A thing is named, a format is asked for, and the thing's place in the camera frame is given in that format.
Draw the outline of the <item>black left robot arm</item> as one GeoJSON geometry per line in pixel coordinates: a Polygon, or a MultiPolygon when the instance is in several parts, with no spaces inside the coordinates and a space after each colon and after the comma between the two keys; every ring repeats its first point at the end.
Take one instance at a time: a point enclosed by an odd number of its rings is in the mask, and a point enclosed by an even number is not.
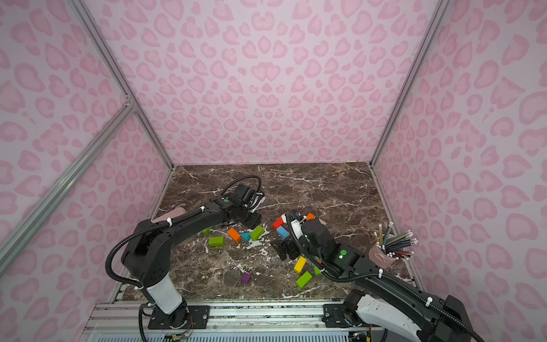
{"type": "Polygon", "coordinates": [[[218,196],[185,214],[153,222],[139,222],[132,234],[118,242],[105,259],[105,272],[114,281],[132,285],[146,299],[142,310],[163,326],[178,327],[190,320],[187,302],[173,282],[175,257],[184,256],[187,242],[208,228],[259,226],[264,201],[262,179],[246,175],[229,183],[218,196]]]}

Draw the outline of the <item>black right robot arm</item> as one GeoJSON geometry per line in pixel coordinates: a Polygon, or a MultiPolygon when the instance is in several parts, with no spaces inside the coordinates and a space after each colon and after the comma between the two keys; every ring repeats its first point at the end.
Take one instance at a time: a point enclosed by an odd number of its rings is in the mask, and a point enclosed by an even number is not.
{"type": "Polygon", "coordinates": [[[397,278],[368,255],[337,242],[319,218],[287,212],[273,228],[287,232],[272,243],[280,259],[303,257],[326,279],[362,287],[344,301],[347,324],[379,326],[409,341],[482,340],[459,299],[441,299],[397,278]]]}

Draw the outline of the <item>red block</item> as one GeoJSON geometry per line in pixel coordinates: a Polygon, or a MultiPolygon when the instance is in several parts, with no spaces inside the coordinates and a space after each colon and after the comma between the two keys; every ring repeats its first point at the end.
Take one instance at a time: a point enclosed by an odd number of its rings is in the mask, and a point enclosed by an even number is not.
{"type": "Polygon", "coordinates": [[[282,227],[284,224],[285,224],[285,222],[284,222],[283,218],[280,217],[279,219],[277,219],[277,220],[273,223],[272,227],[273,227],[274,229],[279,229],[279,228],[282,227]]]}

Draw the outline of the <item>light blue block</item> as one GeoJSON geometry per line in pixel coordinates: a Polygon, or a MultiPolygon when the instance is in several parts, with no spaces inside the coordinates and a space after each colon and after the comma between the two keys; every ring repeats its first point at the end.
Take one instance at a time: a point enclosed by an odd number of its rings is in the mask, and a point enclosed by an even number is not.
{"type": "Polygon", "coordinates": [[[286,239],[290,236],[290,233],[283,226],[279,226],[276,229],[276,232],[282,239],[286,239]]]}

